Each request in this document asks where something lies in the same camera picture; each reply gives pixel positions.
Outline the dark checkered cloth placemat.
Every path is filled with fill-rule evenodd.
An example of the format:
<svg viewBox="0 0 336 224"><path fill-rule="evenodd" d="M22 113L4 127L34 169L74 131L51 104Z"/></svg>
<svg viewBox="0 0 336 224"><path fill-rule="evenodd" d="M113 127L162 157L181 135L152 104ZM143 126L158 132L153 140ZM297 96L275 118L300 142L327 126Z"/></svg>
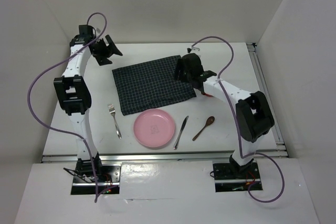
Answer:
<svg viewBox="0 0 336 224"><path fill-rule="evenodd" d="M181 56L169 56L112 70L124 116L195 98L188 83L174 79Z"/></svg>

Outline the silver metal fork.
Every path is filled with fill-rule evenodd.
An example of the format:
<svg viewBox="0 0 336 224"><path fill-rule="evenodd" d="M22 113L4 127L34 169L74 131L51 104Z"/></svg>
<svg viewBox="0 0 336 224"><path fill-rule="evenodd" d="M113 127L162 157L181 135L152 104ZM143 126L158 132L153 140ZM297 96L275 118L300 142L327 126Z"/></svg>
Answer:
<svg viewBox="0 0 336 224"><path fill-rule="evenodd" d="M122 139L122 134L121 134L120 128L118 126L118 123L116 121L115 108L114 108L113 104L108 104L108 110L109 110L110 115L113 117L116 134L117 134L119 139Z"/></svg>

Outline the brown wooden spoon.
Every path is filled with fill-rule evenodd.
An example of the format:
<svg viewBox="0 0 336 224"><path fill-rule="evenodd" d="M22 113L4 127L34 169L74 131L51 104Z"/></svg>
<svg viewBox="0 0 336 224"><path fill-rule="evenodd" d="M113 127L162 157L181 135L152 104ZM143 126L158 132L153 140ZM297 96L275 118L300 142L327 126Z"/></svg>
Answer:
<svg viewBox="0 0 336 224"><path fill-rule="evenodd" d="M214 116L210 116L207 118L205 125L202 127L202 129L192 138L192 141L195 141L200 135L201 133L210 125L212 125L215 122L215 117Z"/></svg>

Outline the pink plastic plate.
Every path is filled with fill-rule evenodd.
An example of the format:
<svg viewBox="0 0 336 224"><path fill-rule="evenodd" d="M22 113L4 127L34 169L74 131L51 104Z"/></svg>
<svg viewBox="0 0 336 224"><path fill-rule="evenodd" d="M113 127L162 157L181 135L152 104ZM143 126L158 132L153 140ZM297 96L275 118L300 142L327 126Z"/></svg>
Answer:
<svg viewBox="0 0 336 224"><path fill-rule="evenodd" d="M134 121L136 140L147 148L162 148L173 138L175 122L170 114L161 109L142 112Z"/></svg>

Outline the silver metal knife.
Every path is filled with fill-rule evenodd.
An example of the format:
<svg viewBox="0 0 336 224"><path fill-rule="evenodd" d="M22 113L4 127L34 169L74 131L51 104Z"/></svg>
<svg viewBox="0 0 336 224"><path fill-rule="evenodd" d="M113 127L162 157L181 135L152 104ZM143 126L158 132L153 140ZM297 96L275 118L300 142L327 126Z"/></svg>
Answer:
<svg viewBox="0 0 336 224"><path fill-rule="evenodd" d="M183 131L184 131L184 129L185 129L185 126L186 126L186 124L187 124L188 118L189 118L189 116L187 115L186 118L184 119L182 125L181 125L181 129L180 129L180 131L179 131L179 133L178 133L178 137L177 137L177 139L176 139L176 141L175 141L175 143L174 143L174 146L173 146L173 149L174 149L174 150L177 150L177 149L178 149L178 145L179 145L179 142L180 142L180 138L181 138L182 133L183 133Z"/></svg>

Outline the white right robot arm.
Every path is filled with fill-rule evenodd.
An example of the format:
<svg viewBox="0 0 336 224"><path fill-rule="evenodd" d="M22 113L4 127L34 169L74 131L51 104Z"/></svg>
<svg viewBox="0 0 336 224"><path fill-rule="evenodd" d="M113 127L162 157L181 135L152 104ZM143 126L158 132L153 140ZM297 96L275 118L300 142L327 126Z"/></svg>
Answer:
<svg viewBox="0 0 336 224"><path fill-rule="evenodd" d="M198 53L198 48L187 49L187 54L177 61L174 78L230 106L238 128L238 147L229 158L229 172L240 178L250 168L261 140L274 126L274 117L264 93L243 90L215 72L205 71Z"/></svg>

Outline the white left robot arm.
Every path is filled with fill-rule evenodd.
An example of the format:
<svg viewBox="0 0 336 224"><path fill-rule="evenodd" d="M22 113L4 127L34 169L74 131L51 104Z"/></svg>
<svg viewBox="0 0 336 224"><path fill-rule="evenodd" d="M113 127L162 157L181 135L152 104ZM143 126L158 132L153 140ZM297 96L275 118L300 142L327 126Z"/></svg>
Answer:
<svg viewBox="0 0 336 224"><path fill-rule="evenodd" d="M87 62L93 56L98 65L109 65L112 55L122 56L109 35L98 39L96 30L90 25L80 25L79 34L70 42L70 52L76 54L69 60L61 77L54 79L54 88L62 110L69 116L76 134L77 176L86 176L91 181L103 177L103 167L92 139L89 109L92 98L84 80Z"/></svg>

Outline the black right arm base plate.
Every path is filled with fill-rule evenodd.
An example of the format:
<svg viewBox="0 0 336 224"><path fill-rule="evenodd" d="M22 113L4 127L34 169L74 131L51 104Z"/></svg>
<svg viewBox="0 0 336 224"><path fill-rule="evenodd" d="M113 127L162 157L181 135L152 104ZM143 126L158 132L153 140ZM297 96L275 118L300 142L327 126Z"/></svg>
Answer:
<svg viewBox="0 0 336 224"><path fill-rule="evenodd" d="M217 193L247 191L250 185L251 191L263 190L256 162L253 162L249 168L239 174L233 172L230 163L214 163L213 170L209 175L214 179Z"/></svg>

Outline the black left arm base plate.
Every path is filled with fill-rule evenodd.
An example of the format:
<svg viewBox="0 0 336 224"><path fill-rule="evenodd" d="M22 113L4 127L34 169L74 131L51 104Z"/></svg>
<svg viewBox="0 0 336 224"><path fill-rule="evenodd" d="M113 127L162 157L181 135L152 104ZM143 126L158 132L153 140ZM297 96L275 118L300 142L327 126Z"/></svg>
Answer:
<svg viewBox="0 0 336 224"><path fill-rule="evenodd" d="M72 176L71 195L113 195L120 192L121 165L77 160L75 168L63 168Z"/></svg>

